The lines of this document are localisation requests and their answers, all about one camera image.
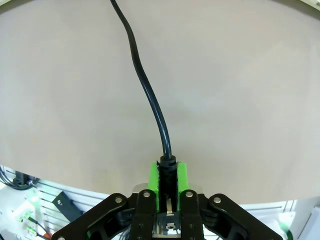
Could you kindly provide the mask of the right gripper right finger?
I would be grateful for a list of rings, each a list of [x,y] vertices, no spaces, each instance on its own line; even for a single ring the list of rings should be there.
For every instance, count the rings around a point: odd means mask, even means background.
[[[204,228],[221,240],[279,240],[281,236],[222,193],[206,197],[190,189],[187,164],[177,164],[182,240],[203,240]]]

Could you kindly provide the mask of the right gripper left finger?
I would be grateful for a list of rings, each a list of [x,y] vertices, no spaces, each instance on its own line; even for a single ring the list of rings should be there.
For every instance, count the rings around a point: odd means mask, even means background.
[[[111,240],[131,227],[131,240],[151,240],[157,211],[159,171],[150,167],[147,188],[126,197],[113,193],[51,237],[53,240]]]

